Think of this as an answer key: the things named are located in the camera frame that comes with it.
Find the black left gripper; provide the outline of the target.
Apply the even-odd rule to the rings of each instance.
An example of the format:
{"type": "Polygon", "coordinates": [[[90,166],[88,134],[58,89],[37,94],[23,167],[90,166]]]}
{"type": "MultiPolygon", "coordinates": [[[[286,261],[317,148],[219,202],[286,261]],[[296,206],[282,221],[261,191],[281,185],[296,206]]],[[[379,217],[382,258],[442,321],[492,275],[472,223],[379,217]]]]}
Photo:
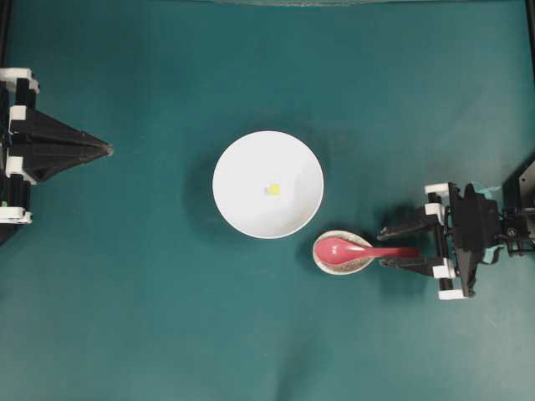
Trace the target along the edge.
{"type": "Polygon", "coordinates": [[[7,133],[3,135],[1,172],[7,193],[1,199],[1,223],[27,225],[33,221],[30,211],[31,189],[58,173],[111,156],[107,142],[74,129],[36,109],[40,84],[30,68],[1,68],[1,86],[14,97],[8,101],[7,133]],[[31,140],[60,144],[23,145],[15,135],[31,140]]]}

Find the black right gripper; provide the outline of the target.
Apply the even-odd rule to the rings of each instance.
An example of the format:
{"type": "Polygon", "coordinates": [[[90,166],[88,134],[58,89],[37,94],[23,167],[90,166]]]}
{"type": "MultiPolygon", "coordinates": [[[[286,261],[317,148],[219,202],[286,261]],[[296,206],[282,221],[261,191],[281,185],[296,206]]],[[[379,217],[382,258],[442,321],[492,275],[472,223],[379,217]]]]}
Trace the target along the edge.
{"type": "Polygon", "coordinates": [[[428,203],[417,208],[411,220],[383,227],[377,239],[388,241],[438,227],[439,257],[389,257],[380,264],[438,279],[441,300],[474,297],[478,266],[492,264],[499,256],[501,225],[493,191],[473,184],[464,191],[453,183],[427,185],[428,203]]]}

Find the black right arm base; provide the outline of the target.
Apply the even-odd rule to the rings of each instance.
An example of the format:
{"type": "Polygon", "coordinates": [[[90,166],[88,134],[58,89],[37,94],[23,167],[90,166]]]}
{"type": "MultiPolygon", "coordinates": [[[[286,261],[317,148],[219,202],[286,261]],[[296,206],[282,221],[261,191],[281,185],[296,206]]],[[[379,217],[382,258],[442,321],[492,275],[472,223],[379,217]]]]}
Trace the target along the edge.
{"type": "Polygon", "coordinates": [[[503,204],[525,216],[534,215],[534,155],[528,157],[505,180],[503,204]]]}

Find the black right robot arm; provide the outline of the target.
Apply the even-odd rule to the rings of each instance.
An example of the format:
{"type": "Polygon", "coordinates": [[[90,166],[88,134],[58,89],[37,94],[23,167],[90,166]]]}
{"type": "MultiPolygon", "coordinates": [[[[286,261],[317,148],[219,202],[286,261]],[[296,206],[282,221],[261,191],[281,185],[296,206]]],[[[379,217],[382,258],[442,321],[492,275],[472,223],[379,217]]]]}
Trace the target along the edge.
{"type": "Polygon", "coordinates": [[[496,263],[502,248],[509,256],[534,253],[534,232],[528,228],[532,207],[500,210],[496,200],[472,184],[464,191],[451,182],[428,185],[425,193],[428,202],[412,221],[382,228],[377,239],[431,232],[437,257],[389,256],[384,264],[435,278],[442,301],[474,297],[478,266],[496,263]]]}

